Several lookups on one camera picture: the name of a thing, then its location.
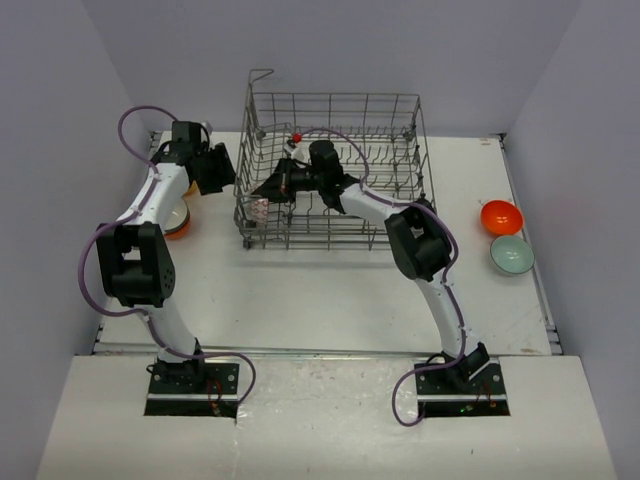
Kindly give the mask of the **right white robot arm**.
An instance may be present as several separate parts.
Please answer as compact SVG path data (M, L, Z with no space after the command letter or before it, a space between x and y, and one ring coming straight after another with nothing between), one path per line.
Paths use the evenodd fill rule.
M402 202L347 174L329 140L309 145L308 163L299 159L294 141L285 151L273 173L251 194L271 203L292 203L299 192L316 192L326 207L383 227L396 267L418 286L435 320L445 363L433 375L456 392L471 391L481 382L489 355L467 325L454 293L450 270L459 247L449 228L427 201Z

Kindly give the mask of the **yellow bowl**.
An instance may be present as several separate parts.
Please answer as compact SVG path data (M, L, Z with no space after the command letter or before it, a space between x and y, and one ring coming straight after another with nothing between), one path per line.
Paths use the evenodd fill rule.
M199 188L196 182L192 182L189 186L189 188L187 189L187 191L183 194L184 197L188 197L190 195L193 195L195 193L199 192Z

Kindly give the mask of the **teal white bowl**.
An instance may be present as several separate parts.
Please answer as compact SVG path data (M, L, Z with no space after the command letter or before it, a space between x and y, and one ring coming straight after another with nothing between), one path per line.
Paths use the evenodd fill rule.
M179 227L186 221L190 221L190 217L189 206L187 202L181 198L174 204L167 214L164 223L162 224L163 234L168 230Z

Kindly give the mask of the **grey wire dish rack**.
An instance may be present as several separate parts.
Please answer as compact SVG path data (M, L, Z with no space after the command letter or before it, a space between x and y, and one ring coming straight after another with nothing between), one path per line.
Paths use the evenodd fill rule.
M436 205L415 93L291 92L271 69L248 76L234 187L245 249L383 248L382 227L344 214L360 182L401 203Z

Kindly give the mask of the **orange plastic bowl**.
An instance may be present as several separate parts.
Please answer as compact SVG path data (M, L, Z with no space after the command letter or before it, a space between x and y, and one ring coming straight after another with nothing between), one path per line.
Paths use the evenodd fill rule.
M483 227L497 236L515 235L524 226L524 217L517 206L504 200L491 200L482 206Z

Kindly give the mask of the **orange white bowl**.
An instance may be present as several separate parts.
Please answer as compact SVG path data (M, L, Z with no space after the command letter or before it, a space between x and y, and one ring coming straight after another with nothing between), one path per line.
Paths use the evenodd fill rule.
M164 238L170 241L179 240L189 233L190 227L191 221L186 221L179 227L166 231Z

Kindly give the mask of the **pale green ceramic bowl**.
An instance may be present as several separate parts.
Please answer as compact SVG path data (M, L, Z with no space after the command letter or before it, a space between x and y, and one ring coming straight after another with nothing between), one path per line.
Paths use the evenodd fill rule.
M531 246L516 235L502 235L490 245L494 265L508 275L522 275L533 269L535 254Z

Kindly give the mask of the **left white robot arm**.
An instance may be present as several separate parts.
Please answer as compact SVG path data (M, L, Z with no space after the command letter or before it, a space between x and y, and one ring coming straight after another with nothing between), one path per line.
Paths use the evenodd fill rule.
M201 195L217 194L235 179L224 144L213 145L202 124L175 120L134 202L114 226L102 225L96 232L105 293L124 308L122 316L143 321L155 341L153 376L187 393L206 385L208 369L199 341L171 299L176 272L164 227L191 186Z

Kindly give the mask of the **red patterned white bowl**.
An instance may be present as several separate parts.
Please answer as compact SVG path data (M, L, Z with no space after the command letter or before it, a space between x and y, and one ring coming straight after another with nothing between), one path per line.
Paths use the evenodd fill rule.
M269 200L266 198L252 199L249 204L249 219L258 226L265 226L269 218Z

